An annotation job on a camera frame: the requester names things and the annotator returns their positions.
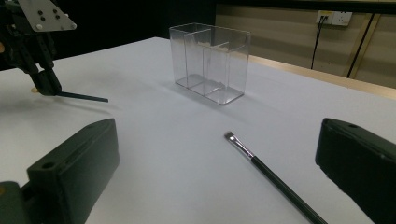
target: power outlet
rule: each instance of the power outlet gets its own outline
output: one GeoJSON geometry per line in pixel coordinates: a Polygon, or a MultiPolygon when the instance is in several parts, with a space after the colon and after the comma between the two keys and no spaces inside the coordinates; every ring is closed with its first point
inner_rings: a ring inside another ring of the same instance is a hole
{"type": "Polygon", "coordinates": [[[348,26],[352,12],[336,11],[332,17],[332,25],[348,26]]]}
{"type": "Polygon", "coordinates": [[[327,19],[324,20],[323,24],[332,24],[332,17],[333,17],[333,16],[334,16],[334,12],[333,12],[333,11],[324,11],[324,10],[321,10],[321,11],[318,13],[318,16],[317,16],[317,23],[320,23],[320,18],[321,18],[321,17],[324,17],[324,18],[327,17],[327,19]]]}

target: silver ferrule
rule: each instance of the silver ferrule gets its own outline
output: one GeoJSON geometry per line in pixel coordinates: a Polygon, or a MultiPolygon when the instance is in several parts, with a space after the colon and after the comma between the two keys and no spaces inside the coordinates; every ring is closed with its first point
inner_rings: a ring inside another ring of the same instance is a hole
{"type": "Polygon", "coordinates": [[[228,140],[233,143],[236,147],[238,147],[239,149],[241,149],[241,151],[249,158],[252,159],[254,157],[253,152],[251,152],[247,147],[245,147],[244,144],[242,144],[241,141],[239,141],[239,139],[235,136],[229,136],[228,140]]]}

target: screw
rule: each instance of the screw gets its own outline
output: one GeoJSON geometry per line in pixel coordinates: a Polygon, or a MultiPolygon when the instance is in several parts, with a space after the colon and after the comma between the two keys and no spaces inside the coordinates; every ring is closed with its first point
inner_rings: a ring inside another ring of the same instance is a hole
{"type": "Polygon", "coordinates": [[[6,47],[4,47],[3,43],[0,42],[0,53],[4,53],[6,51],[6,47]]]}
{"type": "Polygon", "coordinates": [[[36,88],[36,87],[32,88],[30,91],[31,91],[32,93],[38,93],[38,92],[40,92],[40,91],[38,90],[38,88],[36,88]]]}
{"type": "Polygon", "coordinates": [[[6,188],[5,187],[0,187],[0,196],[2,194],[6,193],[6,188]]]}

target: brush bristles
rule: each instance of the brush bristles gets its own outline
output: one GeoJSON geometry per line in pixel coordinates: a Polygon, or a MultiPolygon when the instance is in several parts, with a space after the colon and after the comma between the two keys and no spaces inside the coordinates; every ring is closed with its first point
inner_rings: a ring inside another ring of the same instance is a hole
{"type": "Polygon", "coordinates": [[[224,137],[227,139],[230,139],[231,137],[233,137],[233,133],[232,132],[227,132],[224,134],[224,137]]]}

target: black brush handle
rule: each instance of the black brush handle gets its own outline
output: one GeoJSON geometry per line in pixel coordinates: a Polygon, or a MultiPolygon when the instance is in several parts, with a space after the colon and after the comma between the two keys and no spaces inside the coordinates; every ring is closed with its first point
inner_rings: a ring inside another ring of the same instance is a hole
{"type": "Polygon", "coordinates": [[[74,99],[81,99],[81,100],[89,100],[89,101],[98,101],[98,102],[108,103],[108,100],[106,98],[101,98],[101,97],[96,97],[96,96],[89,96],[89,95],[81,95],[81,94],[65,92],[65,91],[58,92],[58,94],[56,94],[56,95],[57,96],[62,96],[62,97],[74,98],[74,99]]]}
{"type": "Polygon", "coordinates": [[[251,158],[251,162],[265,174],[268,179],[314,224],[326,224],[306,202],[304,202],[294,191],[289,188],[274,172],[268,168],[258,157],[251,158]]]}

